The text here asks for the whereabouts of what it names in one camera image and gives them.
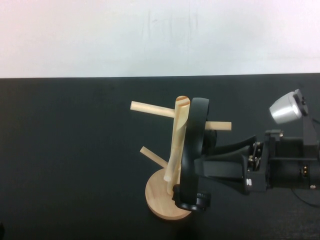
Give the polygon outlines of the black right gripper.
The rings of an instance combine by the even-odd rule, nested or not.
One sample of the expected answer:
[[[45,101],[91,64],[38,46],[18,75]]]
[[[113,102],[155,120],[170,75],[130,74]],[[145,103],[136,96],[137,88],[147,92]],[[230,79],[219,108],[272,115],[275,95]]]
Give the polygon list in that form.
[[[194,172],[242,195],[273,188],[319,190],[320,142],[307,140],[268,130],[263,141],[254,135],[216,146],[209,157],[194,160]]]

